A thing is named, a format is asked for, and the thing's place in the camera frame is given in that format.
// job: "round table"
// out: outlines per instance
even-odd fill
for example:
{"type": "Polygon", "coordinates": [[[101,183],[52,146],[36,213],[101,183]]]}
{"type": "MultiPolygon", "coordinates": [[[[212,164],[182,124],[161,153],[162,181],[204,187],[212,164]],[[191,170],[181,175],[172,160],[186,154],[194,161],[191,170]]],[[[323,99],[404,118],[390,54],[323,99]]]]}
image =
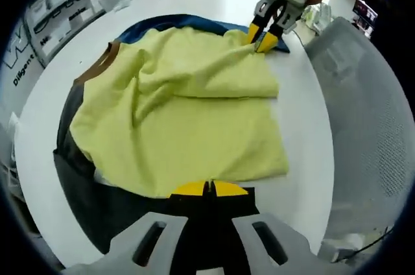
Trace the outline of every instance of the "round table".
{"type": "MultiPolygon", "coordinates": [[[[248,26],[258,0],[133,0],[75,36],[52,60],[22,111],[15,137],[21,188],[39,231],[66,266],[102,257],[82,231],[65,199],[52,151],[62,109],[77,78],[129,26],[165,14],[193,14],[248,26]]],[[[333,145],[326,104],[304,48],[295,35],[283,37],[290,54],[271,51],[278,76],[272,100],[290,163],[287,176],[253,182],[260,212],[269,212],[308,238],[316,254],[323,239],[333,193],[333,145]]]]}

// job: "yellow cloth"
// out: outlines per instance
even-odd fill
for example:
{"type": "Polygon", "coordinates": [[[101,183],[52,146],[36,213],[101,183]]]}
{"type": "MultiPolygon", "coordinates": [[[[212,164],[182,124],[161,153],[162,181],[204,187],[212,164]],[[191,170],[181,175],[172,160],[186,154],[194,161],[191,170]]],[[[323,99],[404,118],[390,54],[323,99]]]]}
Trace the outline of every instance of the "yellow cloth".
{"type": "Polygon", "coordinates": [[[70,131],[109,183],[168,197],[200,180],[253,180],[288,171],[267,97],[278,83],[264,54],[190,27],[149,30],[121,44],[88,80],[70,131]]]}

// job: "yellow fabric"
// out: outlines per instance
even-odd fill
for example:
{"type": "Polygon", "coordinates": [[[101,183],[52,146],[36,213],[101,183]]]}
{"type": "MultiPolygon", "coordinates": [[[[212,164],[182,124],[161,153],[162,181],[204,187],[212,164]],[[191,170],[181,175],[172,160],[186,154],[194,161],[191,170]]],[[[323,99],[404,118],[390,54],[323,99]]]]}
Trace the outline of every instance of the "yellow fabric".
{"type": "Polygon", "coordinates": [[[189,182],[288,171],[268,97],[278,83],[238,30],[148,31],[85,83],[70,131],[111,184],[168,197],[189,182]]]}

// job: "person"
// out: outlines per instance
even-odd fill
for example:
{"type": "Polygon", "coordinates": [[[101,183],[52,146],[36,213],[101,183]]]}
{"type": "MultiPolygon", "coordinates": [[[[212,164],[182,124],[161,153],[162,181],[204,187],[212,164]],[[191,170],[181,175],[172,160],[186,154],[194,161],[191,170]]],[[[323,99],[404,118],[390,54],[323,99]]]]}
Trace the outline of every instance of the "person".
{"type": "MultiPolygon", "coordinates": [[[[307,0],[308,5],[322,0],[307,0]]],[[[415,110],[415,95],[412,89],[412,52],[414,25],[410,23],[412,0],[383,0],[378,18],[370,38],[394,71],[409,101],[412,113],[415,110]]]]}

